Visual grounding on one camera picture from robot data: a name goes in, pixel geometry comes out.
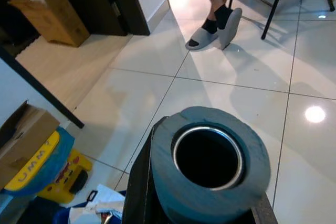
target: baseboard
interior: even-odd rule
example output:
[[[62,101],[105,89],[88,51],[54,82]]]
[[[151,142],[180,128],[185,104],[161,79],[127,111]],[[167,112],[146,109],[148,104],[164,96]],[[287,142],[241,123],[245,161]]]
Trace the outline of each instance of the baseboard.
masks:
[[[163,19],[163,17],[167,14],[169,10],[170,10],[170,7],[169,7],[168,0],[163,1],[161,6],[156,10],[156,12],[147,22],[149,31],[151,33],[156,29],[158,24],[161,22],[161,20]]]

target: person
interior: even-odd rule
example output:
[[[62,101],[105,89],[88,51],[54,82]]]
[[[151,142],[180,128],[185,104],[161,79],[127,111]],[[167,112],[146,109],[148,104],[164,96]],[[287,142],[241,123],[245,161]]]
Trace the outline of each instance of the person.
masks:
[[[189,50],[199,50],[219,38],[222,50],[225,49],[237,34],[242,9],[226,7],[226,0],[210,0],[211,10],[204,24],[187,42]]]

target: blue plastic item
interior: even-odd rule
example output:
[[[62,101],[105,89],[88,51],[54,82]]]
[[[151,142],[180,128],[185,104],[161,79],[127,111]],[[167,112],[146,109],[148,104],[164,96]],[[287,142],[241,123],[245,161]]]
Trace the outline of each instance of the blue plastic item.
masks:
[[[64,167],[75,142],[75,139],[65,129],[57,127],[56,131],[59,133],[57,146],[29,184],[19,191],[3,189],[2,193],[12,196],[32,195],[42,191],[54,181],[57,174]]]
[[[122,194],[123,196],[126,195],[126,191],[120,191],[120,194]],[[85,207],[87,204],[87,202],[75,205],[73,207]],[[70,208],[65,208],[62,209],[60,211],[58,211],[53,219],[53,223],[52,224],[68,224],[68,219],[69,219],[69,214],[70,214]],[[121,220],[119,220],[117,217],[113,216],[109,222],[109,224],[120,224]]]

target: black door frame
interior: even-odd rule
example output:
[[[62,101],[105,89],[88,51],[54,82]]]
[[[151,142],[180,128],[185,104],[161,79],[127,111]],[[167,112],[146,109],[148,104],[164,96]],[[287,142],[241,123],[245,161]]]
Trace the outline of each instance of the black door frame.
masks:
[[[84,124],[61,103],[42,83],[40,83],[31,73],[28,72],[12,55],[0,46],[0,58],[28,82],[38,93],[47,99],[59,112],[73,122],[77,127],[83,128]]]

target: white tile floor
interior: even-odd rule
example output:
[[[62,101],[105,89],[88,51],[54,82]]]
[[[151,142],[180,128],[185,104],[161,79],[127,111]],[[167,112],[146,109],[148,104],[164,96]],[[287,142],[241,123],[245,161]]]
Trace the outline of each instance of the white tile floor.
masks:
[[[76,148],[96,160],[79,199],[97,183],[125,190],[151,126],[203,105],[235,115],[264,140],[267,195],[280,224],[335,223],[336,12],[325,12],[325,0],[282,0],[261,41],[270,9],[235,0],[245,20],[231,45],[188,52],[209,2],[170,2],[156,31],[134,36],[75,110],[86,124]]]

